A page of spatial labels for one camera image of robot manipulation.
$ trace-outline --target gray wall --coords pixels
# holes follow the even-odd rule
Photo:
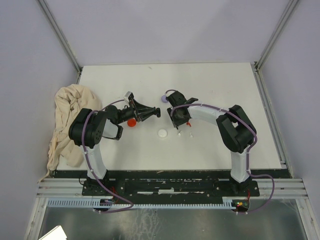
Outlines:
[[[320,1],[303,0],[262,74],[295,176],[320,223]]]
[[[54,96],[76,82],[35,0],[1,1],[0,239],[21,240],[46,172]]]
[[[47,0],[78,62],[253,62],[289,0]]]

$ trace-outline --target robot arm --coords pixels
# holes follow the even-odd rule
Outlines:
[[[158,118],[161,116],[160,108],[149,107],[138,103],[134,99],[132,92],[127,92],[124,100],[129,106],[125,106],[123,109],[117,109],[116,106],[109,105],[105,110],[98,111],[91,115],[84,134],[84,144],[87,147],[87,152],[83,152],[83,148],[81,147],[82,134],[85,121],[92,110],[88,108],[81,109],[69,128],[69,138],[73,140],[77,146],[81,147],[83,154],[88,154],[90,165],[92,169],[94,169],[94,173],[98,179],[103,179],[107,173],[107,169],[102,161],[99,144],[102,137],[119,140],[123,132],[123,127],[119,124],[133,118],[137,122],[143,122],[152,115],[156,115]],[[87,176],[94,180],[95,177],[88,165],[87,169]]]
[[[171,95],[167,96],[166,99],[173,107],[192,103],[201,104],[197,98],[186,100],[185,96],[178,91],[173,92]],[[190,119],[200,119],[218,126],[223,143],[231,151],[232,179],[239,185],[244,185],[247,180],[250,180],[250,176],[247,173],[246,153],[247,148],[254,142],[254,136],[245,126],[238,123],[234,117],[205,106],[186,106],[177,108],[172,116],[171,111],[171,108],[167,109],[173,126],[176,128],[187,123]],[[234,105],[229,111],[248,124],[255,133],[257,132],[240,106]]]

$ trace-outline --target beige cloth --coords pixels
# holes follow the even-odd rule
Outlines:
[[[73,140],[68,136],[69,127],[82,108],[101,110],[102,103],[89,88],[72,84],[62,87],[55,95],[55,130],[49,145],[49,161],[47,174],[57,168],[59,157],[67,159],[72,167],[80,166],[84,160],[83,154]]]

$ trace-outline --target metal pole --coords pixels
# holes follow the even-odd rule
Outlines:
[[[271,38],[269,39],[266,47],[264,48],[260,59],[258,60],[258,62],[255,64],[255,68],[259,71],[261,70],[261,68],[263,67],[263,65],[265,64],[268,56],[270,55],[272,49],[275,46],[275,43],[277,42],[277,40],[279,39],[281,33],[283,32],[283,30],[285,29],[289,19],[291,18],[292,14],[295,12],[298,3],[300,2],[300,0],[290,0],[288,5],[286,6],[279,22],[276,25],[276,28],[271,36]]]
[[[71,60],[74,68],[78,71],[78,73],[80,73],[81,67],[80,67],[79,63],[77,62],[77,59],[76,59],[75,55],[73,54],[66,37],[64,36],[63,32],[59,28],[59,26],[54,18],[54,15],[50,11],[47,2],[45,0],[36,0],[36,1],[38,2],[44,15],[46,16],[50,25],[52,26],[53,31],[55,32],[57,38],[59,39],[60,43],[62,44],[62,47],[65,50],[66,54],[68,55],[69,59]]]

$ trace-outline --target white platform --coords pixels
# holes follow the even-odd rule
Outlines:
[[[258,143],[251,151],[251,169],[280,169],[280,161],[264,107],[249,63],[182,63],[85,66],[79,84],[89,87],[105,106],[131,91],[141,104],[161,108],[161,118],[150,117],[135,127],[124,127],[119,141],[102,139],[103,162],[108,170],[226,170],[231,168],[230,151],[216,126],[191,119],[192,127],[181,126],[178,135],[161,102],[168,89],[189,99],[230,108],[237,104],[257,130]],[[168,136],[158,137],[166,129]],[[60,159],[58,170],[84,170]]]

